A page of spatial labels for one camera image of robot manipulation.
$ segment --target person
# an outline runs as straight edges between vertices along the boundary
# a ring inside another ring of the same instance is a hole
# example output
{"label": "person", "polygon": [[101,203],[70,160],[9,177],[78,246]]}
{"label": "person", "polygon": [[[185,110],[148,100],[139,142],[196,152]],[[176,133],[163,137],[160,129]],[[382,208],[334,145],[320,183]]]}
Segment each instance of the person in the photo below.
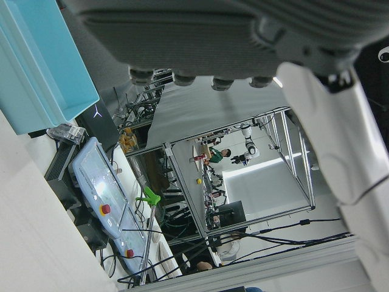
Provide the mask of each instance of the person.
{"label": "person", "polygon": [[212,157],[208,160],[209,162],[213,163],[219,163],[223,157],[230,157],[231,156],[231,150],[230,149],[223,149],[221,151],[209,147],[209,150],[211,151]]}

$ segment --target white robot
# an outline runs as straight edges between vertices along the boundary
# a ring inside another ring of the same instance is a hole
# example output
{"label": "white robot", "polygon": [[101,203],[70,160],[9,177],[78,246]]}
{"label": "white robot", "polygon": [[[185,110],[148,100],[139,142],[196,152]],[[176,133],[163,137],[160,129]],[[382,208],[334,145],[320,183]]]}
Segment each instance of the white robot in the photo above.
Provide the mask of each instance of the white robot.
{"label": "white robot", "polygon": [[256,148],[253,140],[251,139],[251,125],[249,123],[241,123],[239,128],[241,129],[242,135],[246,140],[247,152],[242,155],[234,156],[233,158],[231,158],[231,163],[242,163],[243,165],[247,165],[251,159],[259,157],[260,151]]}

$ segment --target green clamp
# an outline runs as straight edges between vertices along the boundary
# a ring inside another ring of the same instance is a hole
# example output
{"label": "green clamp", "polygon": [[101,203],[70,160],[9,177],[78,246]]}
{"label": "green clamp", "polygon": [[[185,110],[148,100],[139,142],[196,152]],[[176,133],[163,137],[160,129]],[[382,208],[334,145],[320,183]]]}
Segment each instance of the green clamp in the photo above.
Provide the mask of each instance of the green clamp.
{"label": "green clamp", "polygon": [[136,198],[135,200],[146,201],[149,205],[156,206],[160,201],[160,196],[156,195],[149,187],[145,187],[143,190],[146,198]]}

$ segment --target green shirt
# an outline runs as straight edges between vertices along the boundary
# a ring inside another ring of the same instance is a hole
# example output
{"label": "green shirt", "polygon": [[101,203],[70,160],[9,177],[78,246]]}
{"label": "green shirt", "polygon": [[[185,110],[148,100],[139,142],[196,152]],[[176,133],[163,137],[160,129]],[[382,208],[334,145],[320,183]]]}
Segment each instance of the green shirt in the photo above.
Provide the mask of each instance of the green shirt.
{"label": "green shirt", "polygon": [[219,150],[214,149],[213,147],[209,147],[209,150],[213,152],[213,155],[211,159],[209,159],[209,162],[219,163],[223,159],[223,155]]}

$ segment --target white wall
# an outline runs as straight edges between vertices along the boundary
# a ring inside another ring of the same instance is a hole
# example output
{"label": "white wall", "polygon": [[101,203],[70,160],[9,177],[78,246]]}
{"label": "white wall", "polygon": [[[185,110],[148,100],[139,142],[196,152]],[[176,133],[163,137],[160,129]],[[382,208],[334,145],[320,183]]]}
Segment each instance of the white wall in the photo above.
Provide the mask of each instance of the white wall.
{"label": "white wall", "polygon": [[[277,151],[269,149],[268,144],[270,143],[270,140],[265,131],[261,131],[258,127],[252,127],[251,138],[256,147],[259,149],[261,155],[250,161],[249,165],[258,164],[279,157]],[[235,155],[241,155],[247,152],[245,139],[241,131],[236,131],[225,135],[224,138],[222,138],[221,143],[215,146],[215,148],[218,150],[223,150],[226,148],[231,150],[231,157],[224,158],[219,163],[211,164],[217,173],[221,174],[222,172],[238,170],[245,167],[242,164],[232,164],[230,160],[230,158],[234,157]]]}
{"label": "white wall", "polygon": [[117,291],[0,112],[2,291]]}
{"label": "white wall", "polygon": [[265,292],[374,292],[358,260],[326,265],[302,273],[247,283]]}

